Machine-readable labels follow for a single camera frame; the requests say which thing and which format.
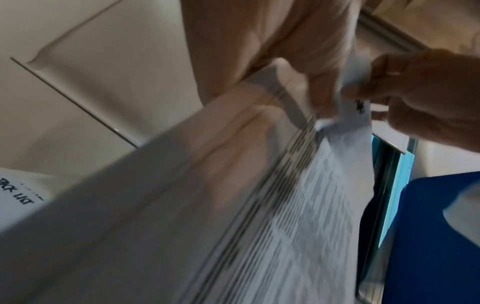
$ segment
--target blue object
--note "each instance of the blue object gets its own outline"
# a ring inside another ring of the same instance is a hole
[[[422,178],[403,190],[383,304],[480,303],[480,248],[443,215],[476,182],[480,172]]]

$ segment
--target paper sheet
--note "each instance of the paper sheet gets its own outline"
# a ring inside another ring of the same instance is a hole
[[[3,232],[2,300],[353,303],[369,108],[316,132],[306,92],[266,68]]]

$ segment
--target black line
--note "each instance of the black line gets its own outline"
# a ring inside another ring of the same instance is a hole
[[[71,103],[73,103],[74,105],[76,105],[78,108],[80,108],[83,112],[87,113],[90,117],[92,117],[93,119],[95,119],[97,122],[101,123],[104,127],[106,127],[107,129],[109,129],[112,133],[114,133],[115,135],[117,135],[118,137],[122,138],[124,141],[126,141],[127,143],[129,143],[132,147],[134,148],[138,148],[138,146],[136,144],[134,144],[133,142],[131,142],[127,137],[123,136],[122,134],[120,134],[118,131],[116,131],[114,128],[112,128],[111,126],[109,126],[108,124],[106,124],[105,122],[103,122],[102,120],[100,120],[97,116],[95,116],[94,114],[92,114],[90,111],[88,111],[86,108],[82,107],[80,104],[78,104],[76,101],[74,101],[72,98],[70,98],[69,96],[67,96],[65,93],[63,93],[62,91],[60,91],[59,89],[57,89],[56,87],[54,87],[53,85],[51,85],[50,83],[48,83],[45,79],[43,79],[42,77],[40,77],[39,75],[35,74],[34,72],[32,72],[29,68],[27,68],[25,65],[23,65],[22,63],[20,63],[19,61],[17,61],[15,58],[11,57],[10,58],[13,62],[15,62],[16,64],[18,64],[19,66],[21,66],[24,70],[26,70],[27,72],[29,72],[30,74],[32,74],[33,76],[35,76],[37,79],[39,79],[40,81],[42,81],[44,84],[46,84],[47,86],[49,86],[50,88],[52,88],[53,90],[55,90],[57,93],[59,93],[60,95],[62,95],[63,97],[65,97],[67,100],[69,100]]]

